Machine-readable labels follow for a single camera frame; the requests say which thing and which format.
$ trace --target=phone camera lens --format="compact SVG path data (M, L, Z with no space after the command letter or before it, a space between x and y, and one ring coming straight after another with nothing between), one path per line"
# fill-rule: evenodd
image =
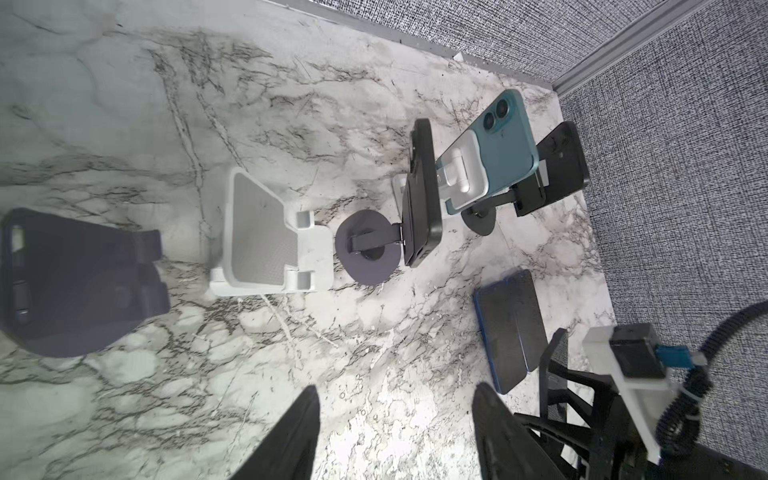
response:
M509 104L506 100L499 100L496 104L496 116L504 118L507 116L507 113L509 113Z
M485 118L482 119L482 126L486 130L491 130L493 128L493 124L496 123L496 119L493 118L493 114L491 112L488 112L485 114Z

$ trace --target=blue phone case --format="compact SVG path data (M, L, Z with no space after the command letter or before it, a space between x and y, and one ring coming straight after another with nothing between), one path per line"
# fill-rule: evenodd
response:
M508 112L500 118L497 115L497 106L501 100L507 101ZM494 119L491 128L486 128L488 125L484 124L488 114ZM474 131L477 135L480 159L488 175L488 193L472 204L492 197L518 183L538 168L538 150L533 141L531 124L528 122L528 114L525 113L525 104L519 91L504 90L469 125L468 130ZM450 200L445 202L445 207L451 215L458 213Z

